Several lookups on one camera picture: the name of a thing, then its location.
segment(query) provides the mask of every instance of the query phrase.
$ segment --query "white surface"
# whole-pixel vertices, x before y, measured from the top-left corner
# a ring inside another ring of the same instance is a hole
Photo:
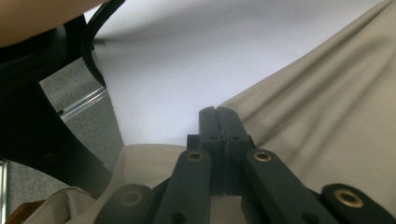
[[[198,111],[294,62],[379,0],[126,3],[96,54],[125,145],[186,145]]]

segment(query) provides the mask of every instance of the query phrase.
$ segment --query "black cable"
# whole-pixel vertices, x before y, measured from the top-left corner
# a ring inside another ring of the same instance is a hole
[[[106,86],[105,80],[92,57],[93,40],[103,24],[124,2],[125,0],[111,0],[102,4],[88,22],[81,41],[82,59],[93,77],[104,87]]]

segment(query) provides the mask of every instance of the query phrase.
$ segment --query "mounting hole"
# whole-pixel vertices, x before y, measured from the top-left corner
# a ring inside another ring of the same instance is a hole
[[[319,224],[319,218],[311,213],[302,213],[301,218],[307,224]]]
[[[270,161],[271,155],[266,152],[256,152],[254,153],[254,159],[257,161]]]
[[[142,199],[143,195],[141,192],[137,190],[128,190],[122,194],[120,202],[124,207],[132,207],[140,204]]]
[[[334,192],[334,196],[338,202],[343,203],[348,207],[361,208],[364,206],[364,202],[361,197],[349,189],[337,189]]]
[[[187,223],[187,216],[183,212],[175,212],[171,216],[172,224],[185,224]]]
[[[201,161],[204,159],[204,154],[202,154],[201,152],[191,152],[187,155],[187,158],[189,159],[189,161]]]

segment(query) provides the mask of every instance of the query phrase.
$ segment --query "skin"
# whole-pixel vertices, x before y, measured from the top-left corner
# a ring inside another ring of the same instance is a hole
[[[106,0],[0,0],[0,48],[60,26]]]

